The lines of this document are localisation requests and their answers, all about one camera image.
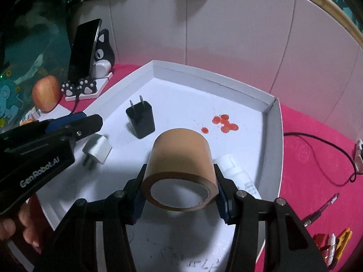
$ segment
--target white bottle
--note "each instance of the white bottle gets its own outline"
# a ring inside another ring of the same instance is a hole
[[[251,178],[241,168],[233,155],[227,154],[214,160],[221,170],[223,176],[233,180],[239,190],[245,190],[254,198],[261,199],[260,194]]]

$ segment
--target black phone screen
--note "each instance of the black phone screen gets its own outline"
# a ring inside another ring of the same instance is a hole
[[[74,85],[91,75],[101,23],[101,19],[95,19],[77,27],[68,68],[68,81]]]

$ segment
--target pink tablecloth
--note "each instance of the pink tablecloth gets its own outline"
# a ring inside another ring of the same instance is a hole
[[[139,66],[116,64],[113,68],[114,76],[103,92],[137,68]],[[93,101],[81,100],[76,112],[83,111]],[[71,110],[74,102],[62,99],[60,104]],[[284,132],[300,131],[317,135],[337,144],[353,156],[355,144],[342,134],[284,105],[281,105],[281,111]],[[338,271],[363,234],[363,208],[360,207],[363,201],[363,177],[358,177],[355,183],[348,183],[344,187],[334,186],[333,183],[340,184],[348,179],[353,172],[352,165],[336,149],[317,140],[303,138],[288,136],[284,139],[284,169],[280,196],[288,201],[300,218],[304,218],[320,208],[335,193],[340,193],[338,200],[307,228],[311,235],[334,233],[338,236],[347,227],[353,231],[353,237],[334,270]],[[263,259],[264,253],[256,264],[256,272],[263,271]]]

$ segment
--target metal screw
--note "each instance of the metal screw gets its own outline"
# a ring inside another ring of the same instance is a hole
[[[237,194],[237,196],[242,197],[242,198],[244,198],[244,197],[246,197],[246,196],[247,196],[247,192],[246,192],[246,191],[244,191],[244,190],[238,190],[238,191],[236,192],[236,194]]]
[[[86,202],[87,202],[87,200],[85,200],[84,198],[79,198],[79,199],[77,199],[77,200],[75,201],[75,205],[76,205],[76,206],[81,207],[81,206],[83,206]]]
[[[284,206],[286,204],[286,200],[284,200],[282,197],[279,197],[276,199],[276,202],[280,205],[280,206]]]
[[[115,196],[116,198],[122,198],[124,195],[125,195],[125,192],[124,192],[124,191],[122,191],[122,190],[118,190],[118,191],[115,191],[115,192],[114,192],[114,196]]]

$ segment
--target white power adapter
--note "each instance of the white power adapter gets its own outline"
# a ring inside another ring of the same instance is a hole
[[[91,170],[96,163],[104,164],[111,149],[112,146],[105,136],[93,134],[83,147],[86,155],[83,165]]]

